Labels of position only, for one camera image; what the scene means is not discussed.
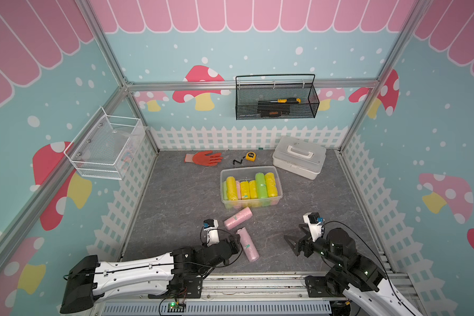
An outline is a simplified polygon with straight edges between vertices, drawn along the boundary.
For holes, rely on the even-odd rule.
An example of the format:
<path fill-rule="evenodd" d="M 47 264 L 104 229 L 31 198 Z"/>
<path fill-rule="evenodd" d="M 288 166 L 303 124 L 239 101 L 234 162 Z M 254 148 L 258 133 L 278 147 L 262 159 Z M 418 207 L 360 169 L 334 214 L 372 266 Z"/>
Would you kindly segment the green roll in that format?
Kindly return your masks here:
<path fill-rule="evenodd" d="M 268 198 L 265 175 L 258 172 L 255 175 L 256 192 L 259 199 Z"/>
<path fill-rule="evenodd" d="M 226 185 L 226 181 L 224 181 L 223 184 L 222 184 L 222 191 L 223 191 L 223 201 L 227 201 L 227 200 L 228 200 L 228 196 L 227 196 L 227 185 Z"/>

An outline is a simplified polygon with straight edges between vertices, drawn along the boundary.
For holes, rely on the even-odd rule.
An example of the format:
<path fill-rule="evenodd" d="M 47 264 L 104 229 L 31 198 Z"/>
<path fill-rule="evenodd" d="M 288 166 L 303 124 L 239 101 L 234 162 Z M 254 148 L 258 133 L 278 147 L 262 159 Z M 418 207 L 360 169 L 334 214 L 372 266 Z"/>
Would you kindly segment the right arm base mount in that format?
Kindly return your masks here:
<path fill-rule="evenodd" d="M 355 277 L 331 273 L 322 277 L 308 275 L 304 278 L 304 282 L 310 298 L 342 297 L 343 292 L 349 289 L 350 285 L 355 287 L 362 285 L 362 282 Z"/>

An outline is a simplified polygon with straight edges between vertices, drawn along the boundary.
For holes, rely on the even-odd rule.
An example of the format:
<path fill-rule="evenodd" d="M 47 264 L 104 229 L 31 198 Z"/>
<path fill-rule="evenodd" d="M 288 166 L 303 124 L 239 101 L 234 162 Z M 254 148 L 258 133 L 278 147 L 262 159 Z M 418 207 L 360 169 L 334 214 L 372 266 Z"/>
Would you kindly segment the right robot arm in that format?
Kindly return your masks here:
<path fill-rule="evenodd" d="M 323 275 L 304 278 L 311 298 L 345 297 L 356 303 L 369 315 L 420 315 L 391 283 L 385 268 L 356 250 L 355 240 L 342 228 L 335 228 L 323 235 L 321 225 L 301 224 L 301 238 L 285 235 L 284 240 L 296 256 L 318 255 L 331 263 Z"/>

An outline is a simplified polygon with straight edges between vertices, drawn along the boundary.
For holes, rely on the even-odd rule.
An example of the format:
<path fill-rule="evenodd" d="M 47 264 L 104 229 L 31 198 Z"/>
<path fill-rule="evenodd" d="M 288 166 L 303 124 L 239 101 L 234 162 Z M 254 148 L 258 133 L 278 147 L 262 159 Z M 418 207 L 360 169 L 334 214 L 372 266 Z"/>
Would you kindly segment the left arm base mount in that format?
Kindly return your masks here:
<path fill-rule="evenodd" d="M 181 297 L 181 298 L 201 298 L 204 278 L 201 275 L 180 276 L 176 275 L 168 282 L 167 290 L 162 294 L 148 294 L 149 299 Z"/>

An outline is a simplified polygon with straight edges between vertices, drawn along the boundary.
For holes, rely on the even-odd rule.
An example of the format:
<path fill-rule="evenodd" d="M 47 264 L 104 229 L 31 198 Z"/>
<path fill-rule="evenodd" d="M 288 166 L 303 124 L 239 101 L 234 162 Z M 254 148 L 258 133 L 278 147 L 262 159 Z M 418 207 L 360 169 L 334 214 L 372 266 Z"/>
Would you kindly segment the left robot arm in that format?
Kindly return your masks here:
<path fill-rule="evenodd" d="M 198 297 L 204 276 L 229 266 L 239 252 L 238 237 L 230 235 L 210 246 L 184 247 L 134 261 L 107 262 L 88 255 L 65 276 L 60 312 L 79 313 L 105 300 L 134 295 Z"/>

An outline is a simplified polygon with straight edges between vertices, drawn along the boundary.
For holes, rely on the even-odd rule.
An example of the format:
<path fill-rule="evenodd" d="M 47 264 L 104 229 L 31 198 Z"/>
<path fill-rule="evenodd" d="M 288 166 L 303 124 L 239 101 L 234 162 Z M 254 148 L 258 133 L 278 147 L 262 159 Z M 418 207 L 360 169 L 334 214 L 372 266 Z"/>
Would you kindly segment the yellow roll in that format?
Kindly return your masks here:
<path fill-rule="evenodd" d="M 226 179 L 226 196 L 229 201 L 239 200 L 236 179 L 233 176 Z"/>
<path fill-rule="evenodd" d="M 277 197 L 279 195 L 275 175 L 272 172 L 265 174 L 265 183 L 268 197 Z"/>
<path fill-rule="evenodd" d="M 255 180 L 251 180 L 249 182 L 250 184 L 250 200 L 251 200 L 251 205 L 256 207 L 258 205 L 258 191 L 257 191 L 257 184 Z"/>
<path fill-rule="evenodd" d="M 240 182 L 240 196 L 242 201 L 250 200 L 250 184 L 248 181 Z"/>

